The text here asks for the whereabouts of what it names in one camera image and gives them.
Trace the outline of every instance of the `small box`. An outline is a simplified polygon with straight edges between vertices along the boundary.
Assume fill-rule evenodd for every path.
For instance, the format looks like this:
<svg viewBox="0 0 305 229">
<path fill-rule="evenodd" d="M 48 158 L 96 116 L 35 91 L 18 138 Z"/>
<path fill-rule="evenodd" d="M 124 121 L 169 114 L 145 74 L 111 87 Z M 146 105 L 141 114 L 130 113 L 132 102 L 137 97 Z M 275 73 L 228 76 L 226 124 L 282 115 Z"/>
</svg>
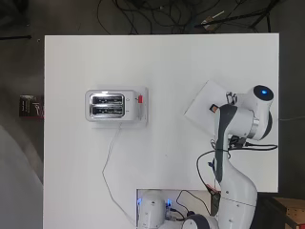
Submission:
<svg viewBox="0 0 305 229">
<path fill-rule="evenodd" d="M 43 95 L 20 95 L 19 116 L 44 118 L 45 105 Z"/>
</svg>

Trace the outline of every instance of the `white table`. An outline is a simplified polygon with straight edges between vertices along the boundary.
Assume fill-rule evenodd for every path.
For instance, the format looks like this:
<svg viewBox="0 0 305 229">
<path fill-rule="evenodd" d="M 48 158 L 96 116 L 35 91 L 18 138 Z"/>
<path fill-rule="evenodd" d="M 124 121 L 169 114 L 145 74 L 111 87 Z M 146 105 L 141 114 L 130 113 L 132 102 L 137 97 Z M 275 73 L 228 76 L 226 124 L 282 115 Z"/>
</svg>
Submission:
<svg viewBox="0 0 305 229">
<path fill-rule="evenodd" d="M 115 199 L 134 218 L 136 189 L 203 189 L 195 161 L 211 150 L 210 137 L 183 114 L 207 80 L 236 93 L 270 87 L 274 126 L 261 143 L 277 144 L 277 34 L 47 36 L 45 61 L 44 229 L 132 228 L 101 175 L 115 130 L 85 119 L 87 90 L 149 88 L 148 127 L 122 130 L 106 172 Z M 208 183 L 211 160 L 200 164 Z M 277 150 L 233 152 L 232 163 L 258 191 L 277 191 Z"/>
</svg>

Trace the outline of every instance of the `black cable on floor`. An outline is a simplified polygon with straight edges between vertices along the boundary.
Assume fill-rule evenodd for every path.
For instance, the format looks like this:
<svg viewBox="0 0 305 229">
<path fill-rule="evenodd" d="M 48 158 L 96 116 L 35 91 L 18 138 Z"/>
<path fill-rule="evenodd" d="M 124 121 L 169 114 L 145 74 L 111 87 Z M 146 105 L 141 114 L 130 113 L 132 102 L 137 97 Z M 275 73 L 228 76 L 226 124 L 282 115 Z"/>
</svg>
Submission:
<svg viewBox="0 0 305 229">
<path fill-rule="evenodd" d="M 96 10 L 97 21 L 98 21 L 99 25 L 103 28 L 103 30 L 104 30 L 108 35 L 111 35 L 111 34 L 108 32 L 108 30 L 104 27 L 104 25 L 102 24 L 102 22 L 101 22 L 100 19 L 99 19 L 99 7 L 100 7 L 102 1 L 103 1 L 103 0 L 99 0 L 98 5 L 97 5 L 97 10 Z"/>
</svg>

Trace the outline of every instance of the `wire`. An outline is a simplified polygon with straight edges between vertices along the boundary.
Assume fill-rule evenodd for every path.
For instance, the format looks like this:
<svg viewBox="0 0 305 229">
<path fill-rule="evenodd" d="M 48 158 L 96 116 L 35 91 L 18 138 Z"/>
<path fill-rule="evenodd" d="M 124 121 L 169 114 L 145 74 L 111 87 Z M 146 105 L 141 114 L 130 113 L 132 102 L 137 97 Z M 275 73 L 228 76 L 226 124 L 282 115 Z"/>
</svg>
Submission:
<svg viewBox="0 0 305 229">
<path fill-rule="evenodd" d="M 99 25 L 103 28 L 103 30 L 104 30 L 108 35 L 111 35 L 111 34 L 108 32 L 108 30 L 103 26 L 102 22 L 101 22 L 100 19 L 99 19 L 99 6 L 101 5 L 101 2 L 102 2 L 102 1 L 103 1 L 103 0 L 99 0 L 98 5 L 97 5 L 97 11 L 96 11 L 97 21 L 98 21 Z"/>
<path fill-rule="evenodd" d="M 132 8 L 130 7 L 130 5 L 128 4 L 128 2 L 126 1 L 126 0 L 124 0 L 124 2 L 125 2 L 125 4 L 127 5 L 127 7 L 129 8 L 129 10 L 131 10 Z M 130 22 L 130 24 L 131 24 L 131 31 L 130 31 L 130 34 L 132 34 L 132 30 L 134 30 L 135 31 L 135 33 L 136 34 L 138 34 L 138 32 L 137 32 L 137 29 L 135 28 L 135 26 L 134 26 L 134 14 L 133 14 L 133 11 L 131 11 L 131 13 L 132 13 L 132 21 L 130 20 L 130 18 L 127 16 L 127 14 L 122 10 L 122 13 L 125 15 L 125 17 L 127 18 L 127 20 Z"/>
<path fill-rule="evenodd" d="M 239 8 L 242 4 L 244 4 L 246 1 L 248 1 L 248 0 L 244 0 L 244 1 L 242 1 L 242 0 L 240 0 L 239 2 L 237 1 L 237 0 L 235 0 L 235 2 L 236 2 L 236 6 L 233 8 L 233 10 L 226 16 L 226 19 L 227 18 L 229 18 L 231 15 L 232 15 L 232 13 L 234 13 L 234 11 L 235 10 L 237 10 L 237 8 Z M 222 25 L 223 25 L 224 23 L 221 23 L 216 29 L 214 29 L 213 31 L 218 31 L 221 27 L 222 27 Z"/>
<path fill-rule="evenodd" d="M 143 12 L 141 12 L 140 10 L 123 9 L 118 5 L 117 0 L 112 0 L 112 1 L 115 1 L 115 5 L 122 11 L 131 11 L 131 12 L 137 12 L 137 13 L 141 14 L 150 23 L 150 34 L 153 34 L 153 23 Z"/>
<path fill-rule="evenodd" d="M 126 213 L 126 212 L 124 211 L 124 209 L 118 204 L 118 202 L 117 202 L 117 201 L 114 199 L 114 197 L 112 196 L 111 188 L 109 187 L 109 184 L 108 184 L 108 182 L 107 182 L 107 180 L 106 180 L 106 177 L 105 177 L 105 170 L 106 170 L 106 168 L 107 168 L 108 162 L 109 162 L 110 159 L 111 159 L 113 144 L 114 144 L 115 140 L 118 138 L 119 133 L 120 133 L 120 131 L 121 131 L 121 124 L 120 124 L 119 127 L 117 128 L 117 130 L 116 130 L 116 132 L 115 132 L 115 135 L 114 135 L 114 137 L 113 137 L 113 139 L 112 139 L 112 142 L 111 142 L 111 144 L 110 144 L 110 146 L 109 146 L 108 154 L 107 154 L 107 159 L 106 159 L 106 162 L 105 162 L 103 171 L 102 171 L 102 175 L 103 175 L 103 178 L 104 178 L 106 187 L 107 187 L 107 189 L 108 189 L 109 195 L 110 195 L 110 197 L 112 198 L 112 202 L 122 211 L 122 213 L 125 215 L 125 217 L 127 218 L 127 220 L 128 220 L 133 226 L 136 226 L 134 220 L 132 219 L 132 217 L 130 217 L 130 216 L 128 215 L 128 213 Z"/>
<path fill-rule="evenodd" d="M 177 221 L 184 221 L 185 220 L 183 214 L 181 212 L 179 212 L 178 210 L 176 210 L 174 208 L 171 208 L 171 212 L 176 212 L 177 214 L 179 214 L 182 217 L 182 219 L 176 219 Z"/>
<path fill-rule="evenodd" d="M 211 151 L 208 151 L 204 154 L 202 154 L 201 156 L 198 157 L 197 161 L 196 161 L 196 169 L 197 169 L 197 172 L 198 172 L 198 175 L 199 175 L 199 178 L 201 180 L 201 182 L 204 184 L 204 186 L 207 188 L 208 192 L 213 196 L 215 194 L 215 192 L 213 191 L 213 189 L 211 189 L 207 183 L 203 180 L 201 174 L 200 174 L 200 170 L 199 170 L 199 160 L 201 157 L 205 156 L 205 155 L 208 155 L 208 154 L 211 154 L 213 152 L 215 152 L 215 147 L 214 147 L 214 142 L 211 141 L 211 144 L 212 144 L 212 147 L 213 147 L 213 150 Z M 256 147 L 270 147 L 270 148 L 264 148 L 264 149 L 260 149 L 260 148 L 246 148 L 246 147 L 241 147 L 241 148 L 233 148 L 233 149 L 229 149 L 229 151 L 236 151 L 236 150 L 245 150 L 245 151 L 271 151 L 271 150 L 274 150 L 276 148 L 278 148 L 277 145 L 273 145 L 273 144 L 268 144 L 268 145 L 258 145 L 258 144 L 252 144 L 252 143 L 249 143 L 249 142 L 246 142 L 245 143 L 245 146 L 256 146 Z M 225 151 L 228 153 L 228 158 L 230 159 L 231 158 L 231 155 L 230 155 L 230 152 L 229 151 Z"/>
<path fill-rule="evenodd" d="M 279 118 L 279 121 L 296 121 L 296 120 L 300 120 L 300 119 L 305 119 L 305 115 L 304 116 L 296 116 L 296 117 L 291 117 L 291 118 Z"/>
<path fill-rule="evenodd" d="M 187 212 L 190 212 L 189 209 L 188 209 L 186 206 L 184 206 L 183 204 L 181 204 L 181 203 L 178 202 L 178 200 L 179 200 L 179 198 L 180 198 L 180 196 L 181 196 L 181 193 L 182 193 L 182 191 L 179 193 L 179 195 L 178 195 L 177 199 L 175 200 L 175 202 L 176 202 L 178 205 L 180 205 L 181 207 L 184 207 L 185 210 L 187 210 Z"/>
<path fill-rule="evenodd" d="M 199 156 L 199 158 L 197 159 L 197 162 L 196 162 L 196 168 L 197 168 L 197 172 L 198 172 L 199 178 L 200 178 L 201 182 L 204 184 L 204 186 L 206 186 L 206 188 L 208 189 L 208 191 L 210 190 L 210 188 L 208 187 L 208 185 L 207 185 L 206 182 L 203 180 L 203 178 L 202 178 L 202 176 L 201 176 L 201 174 L 200 174 L 200 170 L 199 170 L 199 160 L 200 160 L 201 157 L 203 157 L 203 156 L 205 156 L 205 155 L 208 155 L 208 154 L 211 154 L 211 153 L 213 153 L 213 152 L 215 152 L 215 150 L 208 151 L 208 152 L 202 154 L 201 156 Z"/>
<path fill-rule="evenodd" d="M 201 198 L 198 198 L 197 196 L 195 196 L 193 193 L 191 193 L 191 192 L 188 191 L 188 190 L 181 190 L 181 191 L 180 191 L 179 196 L 178 196 L 177 199 L 176 199 L 176 203 L 177 203 L 178 205 L 184 207 L 185 209 L 187 209 L 188 212 L 190 212 L 189 209 L 188 209 L 186 206 L 184 206 L 184 205 L 182 205 L 181 203 L 178 202 L 178 201 L 179 201 L 179 198 L 181 197 L 181 194 L 182 194 L 183 192 L 186 192 L 186 193 L 190 194 L 193 198 L 196 198 L 196 199 L 200 200 L 200 201 L 204 204 L 204 206 L 206 207 L 207 212 L 209 213 L 209 215 L 211 215 L 211 213 L 210 213 L 210 211 L 209 211 L 209 208 L 208 208 L 207 204 L 205 203 L 205 201 L 203 201 Z"/>
<path fill-rule="evenodd" d="M 217 2 L 215 2 L 215 3 L 214 3 L 212 6 L 210 6 L 209 8 L 207 8 L 207 9 L 205 9 L 205 10 L 203 10 L 203 11 L 197 13 L 197 14 L 195 15 L 195 17 L 196 17 L 196 16 L 199 16 L 199 15 L 202 14 L 202 13 L 205 13 L 206 11 L 209 11 L 209 10 L 215 8 L 215 7 L 218 5 L 219 2 L 220 2 L 220 0 L 217 0 Z"/>
</svg>

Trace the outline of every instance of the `floor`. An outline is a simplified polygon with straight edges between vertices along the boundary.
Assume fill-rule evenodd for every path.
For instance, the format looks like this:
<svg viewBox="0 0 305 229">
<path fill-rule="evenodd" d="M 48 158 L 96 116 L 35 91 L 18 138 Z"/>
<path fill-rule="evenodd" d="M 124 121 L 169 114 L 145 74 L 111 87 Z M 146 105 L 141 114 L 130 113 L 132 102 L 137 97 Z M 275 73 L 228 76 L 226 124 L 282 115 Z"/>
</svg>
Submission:
<svg viewBox="0 0 305 229">
<path fill-rule="evenodd" d="M 215 0 L 206 0 L 198 10 L 204 10 Z M 233 15 L 260 10 L 266 6 L 264 0 L 248 0 Z M 154 6 L 161 6 L 163 0 L 150 1 Z M 0 118 L 6 129 L 18 138 L 19 144 L 27 145 L 30 141 L 33 150 L 43 160 L 44 123 L 42 120 L 24 120 L 18 117 L 18 98 L 20 94 L 43 94 L 44 92 L 44 36 L 48 34 L 106 34 L 98 24 L 96 9 L 98 0 L 30 0 L 26 12 L 29 22 L 23 26 L 0 29 L 0 36 L 31 34 L 31 40 L 0 41 L 0 100 L 2 109 Z M 197 17 L 200 23 L 209 15 L 225 11 L 219 18 L 224 18 L 235 6 L 234 0 L 221 1 L 214 9 Z M 305 115 L 304 83 L 305 66 L 302 63 L 305 53 L 305 20 L 303 9 L 305 1 L 282 0 L 272 11 L 272 29 L 280 33 L 280 117 L 290 118 Z M 111 34 L 129 34 L 131 25 L 112 1 L 103 0 L 100 4 L 99 17 Z M 171 23 L 169 18 L 157 15 L 163 24 Z M 150 33 L 148 21 L 135 13 L 134 24 L 138 33 Z M 253 21 L 242 20 L 246 24 Z M 263 20 L 258 26 L 259 32 L 266 32 Z M 153 23 L 153 33 L 171 33 L 171 28 L 164 28 Z M 202 30 L 187 28 L 189 33 L 202 33 Z M 223 25 L 217 33 L 251 32 L 232 25 Z M 303 135 L 305 119 L 281 121 L 279 134 L 279 193 L 287 198 L 305 198 L 305 153 L 303 153 Z"/>
</svg>

